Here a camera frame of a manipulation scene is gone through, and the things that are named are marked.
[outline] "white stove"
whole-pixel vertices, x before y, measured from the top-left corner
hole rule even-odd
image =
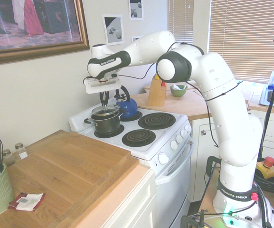
[[[115,100],[111,99],[108,104],[109,105],[115,104]],[[101,104],[98,104],[92,108],[89,108],[83,112],[80,112],[74,116],[71,116],[69,118],[71,130],[73,132],[77,132],[87,137],[97,139],[102,142],[129,150],[131,151],[131,154],[133,157],[136,157],[140,160],[140,163],[148,165],[149,162],[152,161],[156,170],[161,170],[157,166],[158,164],[160,166],[162,165],[161,163],[164,163],[163,161],[161,162],[159,161],[158,152],[160,153],[163,152],[164,154],[167,155],[169,160],[172,160],[172,158],[176,156],[176,151],[179,151],[181,147],[184,146],[191,132],[191,126],[189,124],[189,120],[186,115],[170,113],[171,115],[175,117],[176,119],[175,123],[171,127],[168,127],[165,129],[150,130],[154,132],[156,136],[155,140],[152,143],[145,146],[141,146],[141,147],[127,146],[122,142],[122,138],[128,132],[131,132],[137,129],[142,129],[142,127],[140,127],[138,124],[139,119],[134,121],[128,121],[128,122],[121,121],[121,125],[124,126],[124,131],[122,133],[110,138],[99,138],[95,136],[94,134],[95,129],[93,124],[84,123],[84,119],[91,118],[91,115],[92,115],[91,111],[94,108],[100,107],[100,106]],[[159,111],[141,109],[141,108],[138,108],[138,111],[142,113],[142,117],[147,114],[161,113]]]
[[[108,104],[116,103],[115,99]],[[188,117],[183,114],[171,114],[175,119],[174,124],[159,130],[149,130],[155,135],[155,139],[148,145],[135,147],[127,146],[122,138],[131,131],[143,129],[139,126],[140,119],[133,121],[121,121],[123,132],[110,138],[100,138],[95,135],[93,124],[84,123],[84,119],[91,118],[92,110],[100,107],[98,104],[69,118],[71,130],[87,137],[124,148],[131,151],[133,157],[155,171],[156,197],[159,228],[179,228],[183,215],[187,215],[189,209],[189,173],[190,156],[194,147],[194,141],[190,137],[191,126]],[[154,110],[141,109],[142,117],[163,113]]]

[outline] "blue kettle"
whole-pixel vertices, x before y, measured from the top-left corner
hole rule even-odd
[[[131,98],[127,89],[124,86],[121,86],[121,89],[123,90],[123,92],[125,92],[126,97],[124,96],[124,94],[120,95],[119,90],[117,89],[115,96],[117,100],[116,105],[120,107],[120,112],[123,113],[121,119],[131,118],[137,114],[137,103]]]

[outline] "window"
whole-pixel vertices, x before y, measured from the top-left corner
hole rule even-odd
[[[168,0],[167,28],[177,42],[193,41],[194,0]]]
[[[238,80],[267,84],[274,67],[274,0],[212,0],[209,51]]]

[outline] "franka emika logo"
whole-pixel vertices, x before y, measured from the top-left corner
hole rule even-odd
[[[100,65],[101,65],[101,66],[104,66],[104,65],[106,65],[106,64],[108,64],[108,63],[112,63],[112,62],[114,62],[114,61],[116,61],[115,58],[112,58],[112,59],[109,59],[109,60],[107,60],[107,61],[105,61],[105,62],[100,63]]]
[[[221,188],[221,190],[222,190],[225,194],[229,195],[230,197],[239,198],[239,199],[247,199],[247,196],[236,196],[236,195],[234,195],[234,194],[231,194],[231,193],[225,191],[223,188]]]

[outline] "white wall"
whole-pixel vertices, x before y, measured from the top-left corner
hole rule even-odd
[[[102,14],[122,14],[125,44],[109,46],[120,51],[131,36],[167,29],[166,0],[143,0],[144,21],[129,21],[128,0],[84,0],[90,46],[105,43]],[[70,131],[68,117],[100,103],[98,94],[87,95],[83,79],[88,76],[91,51],[82,51],[0,65],[0,138],[4,148],[25,146],[59,129]],[[120,71],[142,77],[149,65]],[[151,81],[121,78],[131,94]]]
[[[193,45],[208,52],[210,0],[194,0]]]

